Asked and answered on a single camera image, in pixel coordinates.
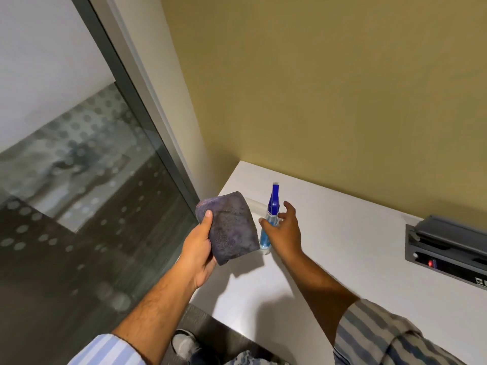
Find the person's right hand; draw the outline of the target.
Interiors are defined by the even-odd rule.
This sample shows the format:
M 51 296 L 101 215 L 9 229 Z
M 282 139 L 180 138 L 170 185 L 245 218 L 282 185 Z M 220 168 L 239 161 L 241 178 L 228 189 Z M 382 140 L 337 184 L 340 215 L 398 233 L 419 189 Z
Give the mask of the person's right hand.
M 285 213 L 279 213 L 281 219 L 274 235 L 268 235 L 272 248 L 285 263 L 293 261 L 303 255 L 301 248 L 301 231 L 298 219 L 295 214 L 294 206 L 288 202 L 283 202 L 286 208 Z

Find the person's left hand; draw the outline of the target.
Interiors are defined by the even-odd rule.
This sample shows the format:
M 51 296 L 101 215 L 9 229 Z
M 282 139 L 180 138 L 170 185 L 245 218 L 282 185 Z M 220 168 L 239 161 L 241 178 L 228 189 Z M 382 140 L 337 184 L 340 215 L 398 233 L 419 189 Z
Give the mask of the person's left hand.
M 200 288 L 212 274 L 216 259 L 211 251 L 210 239 L 201 238 L 201 223 L 186 237 L 177 264 L 182 267 L 193 291 Z

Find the blue spray bottle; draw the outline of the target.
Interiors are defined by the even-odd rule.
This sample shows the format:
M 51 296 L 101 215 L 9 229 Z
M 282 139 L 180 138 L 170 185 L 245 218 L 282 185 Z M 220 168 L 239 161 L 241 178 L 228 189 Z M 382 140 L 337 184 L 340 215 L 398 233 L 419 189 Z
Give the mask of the blue spray bottle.
M 281 219 L 279 218 L 280 212 L 280 201 L 279 201 L 279 184 L 274 182 L 272 185 L 272 192 L 268 202 L 267 212 L 264 219 L 267 220 L 269 224 L 276 227 L 279 225 Z M 267 233 L 262 229 L 259 238 L 259 247 L 262 255 L 267 255 L 270 253 L 271 244 Z

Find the purple cleaning cloth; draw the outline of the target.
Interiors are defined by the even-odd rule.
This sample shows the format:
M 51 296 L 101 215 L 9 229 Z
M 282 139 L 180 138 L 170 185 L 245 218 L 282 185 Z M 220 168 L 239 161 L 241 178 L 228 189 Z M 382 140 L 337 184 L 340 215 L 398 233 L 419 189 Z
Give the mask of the purple cleaning cloth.
M 208 210 L 213 215 L 208 238 L 211 253 L 218 265 L 259 250 L 257 228 L 247 201 L 240 192 L 200 201 L 195 208 L 199 223 Z

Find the person's right forearm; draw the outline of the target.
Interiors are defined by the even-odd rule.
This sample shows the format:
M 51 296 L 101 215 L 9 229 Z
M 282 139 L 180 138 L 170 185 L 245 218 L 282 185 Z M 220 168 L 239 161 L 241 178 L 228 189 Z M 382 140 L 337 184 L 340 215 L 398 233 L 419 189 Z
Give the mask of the person's right forearm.
M 281 258 L 316 321 L 332 346 L 340 320 L 359 297 L 322 269 L 303 252 Z

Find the person's left forearm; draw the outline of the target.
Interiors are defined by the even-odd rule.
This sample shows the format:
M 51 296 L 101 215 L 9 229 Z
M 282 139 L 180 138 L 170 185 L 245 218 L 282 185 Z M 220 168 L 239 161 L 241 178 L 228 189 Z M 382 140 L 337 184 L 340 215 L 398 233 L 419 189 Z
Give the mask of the person's left forearm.
M 113 330 L 136 350 L 145 365 L 160 365 L 202 270 L 196 260 L 180 258 Z

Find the grey shoe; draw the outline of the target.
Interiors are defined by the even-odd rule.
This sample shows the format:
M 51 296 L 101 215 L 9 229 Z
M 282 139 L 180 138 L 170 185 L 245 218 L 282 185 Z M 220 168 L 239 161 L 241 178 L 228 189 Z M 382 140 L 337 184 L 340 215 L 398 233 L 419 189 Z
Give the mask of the grey shoe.
M 202 348 L 190 331 L 181 328 L 176 329 L 170 345 L 174 353 L 186 362 L 190 362 L 192 356 Z

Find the dotted frosted glass partition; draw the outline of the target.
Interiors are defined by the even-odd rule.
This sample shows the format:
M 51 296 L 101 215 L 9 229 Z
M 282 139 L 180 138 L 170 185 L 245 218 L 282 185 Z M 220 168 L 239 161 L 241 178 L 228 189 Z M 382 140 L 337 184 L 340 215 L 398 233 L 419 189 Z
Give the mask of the dotted frosted glass partition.
M 65 365 L 195 223 L 71 0 L 0 0 L 0 365 Z

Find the blue jeans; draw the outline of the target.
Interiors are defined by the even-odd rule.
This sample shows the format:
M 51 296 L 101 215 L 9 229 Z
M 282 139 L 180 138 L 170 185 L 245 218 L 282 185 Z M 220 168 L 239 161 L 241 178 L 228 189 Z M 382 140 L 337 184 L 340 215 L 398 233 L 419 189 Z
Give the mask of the blue jeans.
M 234 359 L 223 365 L 290 365 L 284 361 L 268 361 L 262 358 L 255 358 L 249 350 L 239 353 Z

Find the striped left shirt sleeve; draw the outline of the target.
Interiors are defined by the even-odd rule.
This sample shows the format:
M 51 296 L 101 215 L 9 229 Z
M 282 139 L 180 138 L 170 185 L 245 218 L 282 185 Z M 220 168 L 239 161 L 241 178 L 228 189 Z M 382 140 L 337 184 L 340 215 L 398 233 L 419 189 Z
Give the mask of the striped left shirt sleeve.
M 147 365 L 142 356 L 126 341 L 113 334 L 95 337 L 68 365 Z

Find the striped shirt sleeve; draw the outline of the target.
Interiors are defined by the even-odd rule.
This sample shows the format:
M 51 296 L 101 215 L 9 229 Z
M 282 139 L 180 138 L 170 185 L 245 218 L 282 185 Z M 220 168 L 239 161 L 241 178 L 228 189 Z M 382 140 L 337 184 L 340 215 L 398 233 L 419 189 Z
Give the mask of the striped shirt sleeve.
M 366 299 L 340 319 L 333 357 L 335 365 L 466 365 L 409 320 Z
M 147 365 L 142 356 L 126 341 L 113 334 L 95 337 L 68 365 Z

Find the striped right shirt sleeve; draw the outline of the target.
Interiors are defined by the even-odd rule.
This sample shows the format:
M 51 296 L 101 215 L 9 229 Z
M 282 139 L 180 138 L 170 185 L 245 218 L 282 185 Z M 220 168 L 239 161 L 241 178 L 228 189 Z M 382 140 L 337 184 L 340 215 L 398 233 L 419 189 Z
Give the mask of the striped right shirt sleeve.
M 366 299 L 340 319 L 333 357 L 335 365 L 466 365 L 409 320 Z

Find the grey table socket box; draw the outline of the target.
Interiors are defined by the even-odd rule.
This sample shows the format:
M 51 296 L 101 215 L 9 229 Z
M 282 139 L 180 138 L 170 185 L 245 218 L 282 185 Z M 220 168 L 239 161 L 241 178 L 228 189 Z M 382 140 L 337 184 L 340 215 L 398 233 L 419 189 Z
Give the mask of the grey table socket box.
M 487 291 L 487 231 L 437 215 L 407 221 L 405 259 Z

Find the grey metal partition frame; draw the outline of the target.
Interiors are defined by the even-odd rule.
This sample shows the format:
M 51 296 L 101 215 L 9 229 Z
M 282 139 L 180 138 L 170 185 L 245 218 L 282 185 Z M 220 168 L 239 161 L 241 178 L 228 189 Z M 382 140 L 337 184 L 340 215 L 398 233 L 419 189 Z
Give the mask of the grey metal partition frame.
M 140 122 L 150 144 L 155 149 L 163 165 L 165 165 L 189 210 L 195 215 L 195 207 L 199 202 L 199 197 L 180 161 L 177 151 L 175 148 L 170 148 L 173 147 L 174 143 L 167 129 L 165 128 L 160 132 L 153 121 L 160 116 L 159 110 L 155 108 L 156 112 L 151 113 L 143 102 L 141 97 L 142 89 L 136 87 L 93 2 L 91 0 L 71 1 L 107 62 L 122 97 Z

